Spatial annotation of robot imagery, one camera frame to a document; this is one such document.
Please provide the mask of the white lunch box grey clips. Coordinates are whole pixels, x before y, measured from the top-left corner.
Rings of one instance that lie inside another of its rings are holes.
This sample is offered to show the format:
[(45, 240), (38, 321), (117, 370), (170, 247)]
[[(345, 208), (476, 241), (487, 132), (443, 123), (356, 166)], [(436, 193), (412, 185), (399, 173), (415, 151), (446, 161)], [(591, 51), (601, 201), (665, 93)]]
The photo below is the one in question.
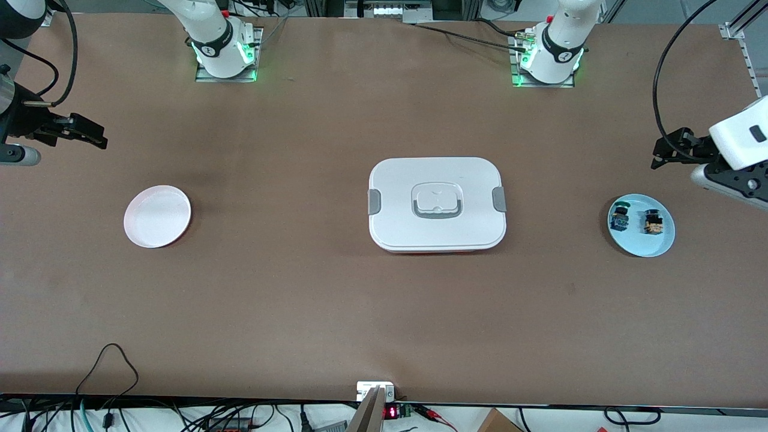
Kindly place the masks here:
[(368, 177), (368, 232), (388, 252), (494, 248), (506, 212), (501, 174), (484, 158), (389, 158)]

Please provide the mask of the brown cardboard box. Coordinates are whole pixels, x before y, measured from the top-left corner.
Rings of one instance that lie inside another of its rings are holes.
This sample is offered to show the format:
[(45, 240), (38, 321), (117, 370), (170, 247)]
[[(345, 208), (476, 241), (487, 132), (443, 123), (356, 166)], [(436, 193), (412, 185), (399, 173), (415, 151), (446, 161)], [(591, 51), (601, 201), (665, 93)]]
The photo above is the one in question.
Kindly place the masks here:
[(496, 408), (491, 408), (476, 432), (524, 432), (524, 430), (504, 413)]

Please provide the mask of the pink round plate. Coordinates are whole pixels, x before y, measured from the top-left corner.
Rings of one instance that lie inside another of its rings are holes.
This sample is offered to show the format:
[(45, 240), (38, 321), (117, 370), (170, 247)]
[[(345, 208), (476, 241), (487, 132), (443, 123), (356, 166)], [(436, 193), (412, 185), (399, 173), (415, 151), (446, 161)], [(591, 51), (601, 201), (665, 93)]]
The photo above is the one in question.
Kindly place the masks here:
[(156, 185), (141, 191), (127, 205), (124, 233), (141, 248), (164, 248), (186, 232), (191, 218), (190, 199), (181, 189)]

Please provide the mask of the light blue round plate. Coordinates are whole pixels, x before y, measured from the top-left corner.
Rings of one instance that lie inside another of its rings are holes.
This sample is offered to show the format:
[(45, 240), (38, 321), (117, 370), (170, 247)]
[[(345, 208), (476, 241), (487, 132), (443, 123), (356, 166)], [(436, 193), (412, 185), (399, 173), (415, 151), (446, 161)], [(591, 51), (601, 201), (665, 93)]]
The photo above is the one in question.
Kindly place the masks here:
[[(616, 202), (623, 200), (631, 203), (629, 210), (629, 226), (625, 232), (615, 232), (609, 229), (609, 217)], [(645, 235), (644, 213), (647, 209), (658, 209), (664, 219), (664, 232), (661, 235)], [(658, 257), (672, 248), (676, 238), (676, 225), (672, 214), (658, 200), (644, 194), (626, 194), (609, 206), (606, 227), (611, 239), (623, 251), (636, 257)]]

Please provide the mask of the white lit power strip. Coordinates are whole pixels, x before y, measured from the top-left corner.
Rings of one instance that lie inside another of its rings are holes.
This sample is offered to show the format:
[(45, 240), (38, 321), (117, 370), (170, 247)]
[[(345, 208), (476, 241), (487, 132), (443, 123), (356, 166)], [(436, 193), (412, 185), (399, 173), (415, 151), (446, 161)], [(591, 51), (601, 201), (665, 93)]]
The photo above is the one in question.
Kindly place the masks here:
[(396, 19), (405, 23), (433, 21), (431, 0), (344, 0), (343, 17)]

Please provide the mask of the small white clamp block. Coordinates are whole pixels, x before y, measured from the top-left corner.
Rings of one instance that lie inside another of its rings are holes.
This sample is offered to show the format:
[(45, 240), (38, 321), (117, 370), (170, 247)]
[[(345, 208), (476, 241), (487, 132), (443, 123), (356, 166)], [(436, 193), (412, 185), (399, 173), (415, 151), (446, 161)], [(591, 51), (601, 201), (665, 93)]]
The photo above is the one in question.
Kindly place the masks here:
[(395, 401), (396, 390), (395, 385), (391, 381), (376, 381), (376, 380), (363, 380), (356, 383), (356, 401), (362, 402), (367, 396), (368, 391), (374, 388), (383, 388), (386, 394), (385, 399), (387, 403), (393, 403)]

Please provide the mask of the aluminium profile bar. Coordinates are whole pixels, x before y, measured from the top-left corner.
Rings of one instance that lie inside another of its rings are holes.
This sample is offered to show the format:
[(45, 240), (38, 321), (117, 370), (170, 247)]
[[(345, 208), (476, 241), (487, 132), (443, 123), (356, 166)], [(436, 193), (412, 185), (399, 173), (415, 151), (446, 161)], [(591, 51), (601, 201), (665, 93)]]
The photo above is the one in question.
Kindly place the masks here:
[(345, 432), (382, 432), (386, 396), (385, 386), (368, 388)]

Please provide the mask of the aluminium corner bracket rail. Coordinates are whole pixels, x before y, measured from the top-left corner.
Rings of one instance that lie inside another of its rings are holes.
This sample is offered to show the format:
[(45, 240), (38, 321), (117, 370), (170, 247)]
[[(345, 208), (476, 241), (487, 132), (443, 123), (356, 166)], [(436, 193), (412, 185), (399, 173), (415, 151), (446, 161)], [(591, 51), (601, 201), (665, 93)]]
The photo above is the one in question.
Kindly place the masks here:
[[(763, 33), (756, 33), (747, 29), (764, 14), (768, 14), (768, 0), (748, 0), (746, 5), (730, 21), (719, 25), (722, 39), (738, 42), (757, 98), (768, 95), (768, 30)], [(767, 39), (765, 42), (754, 42), (754, 52), (751, 53), (747, 46), (749, 35), (764, 35)]]

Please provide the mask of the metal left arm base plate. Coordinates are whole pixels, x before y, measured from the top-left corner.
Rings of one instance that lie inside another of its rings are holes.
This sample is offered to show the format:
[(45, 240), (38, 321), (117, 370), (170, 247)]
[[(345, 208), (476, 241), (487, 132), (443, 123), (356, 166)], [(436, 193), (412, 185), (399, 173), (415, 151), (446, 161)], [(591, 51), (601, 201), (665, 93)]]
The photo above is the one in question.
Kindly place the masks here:
[(522, 65), (530, 59), (530, 50), (533, 49), (532, 40), (518, 38), (522, 36), (522, 33), (518, 32), (515, 36), (508, 37), (508, 44), (510, 44), (509, 60), (511, 65), (511, 83), (515, 87), (519, 88), (573, 88), (575, 85), (574, 79), (576, 71), (578, 70), (579, 63), (576, 63), (574, 69), (571, 70), (568, 78), (560, 83), (545, 83), (535, 79), (530, 71), (522, 68)]

